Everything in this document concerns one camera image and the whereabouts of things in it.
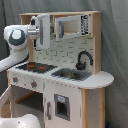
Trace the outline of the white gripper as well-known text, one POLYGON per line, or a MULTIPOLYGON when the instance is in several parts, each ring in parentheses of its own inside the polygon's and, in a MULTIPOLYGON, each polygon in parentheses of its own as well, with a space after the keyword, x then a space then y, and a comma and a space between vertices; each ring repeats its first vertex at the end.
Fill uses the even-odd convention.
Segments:
POLYGON ((38 48, 48 49, 50 47, 50 15, 33 16, 28 26, 27 37, 35 39, 38 48))

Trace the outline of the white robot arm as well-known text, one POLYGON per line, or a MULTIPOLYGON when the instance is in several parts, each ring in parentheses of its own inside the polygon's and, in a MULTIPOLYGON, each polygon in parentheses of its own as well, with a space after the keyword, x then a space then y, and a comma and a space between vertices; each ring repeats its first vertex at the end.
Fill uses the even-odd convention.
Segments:
MULTIPOLYGON (((33 16, 29 25, 6 26, 4 39, 10 48, 10 55, 0 61, 0 73, 28 59, 28 39, 34 40, 38 48, 50 47, 50 15, 33 16)), ((41 128, 41 126, 39 119, 32 114, 17 118, 2 118, 0 113, 0 128, 41 128)))

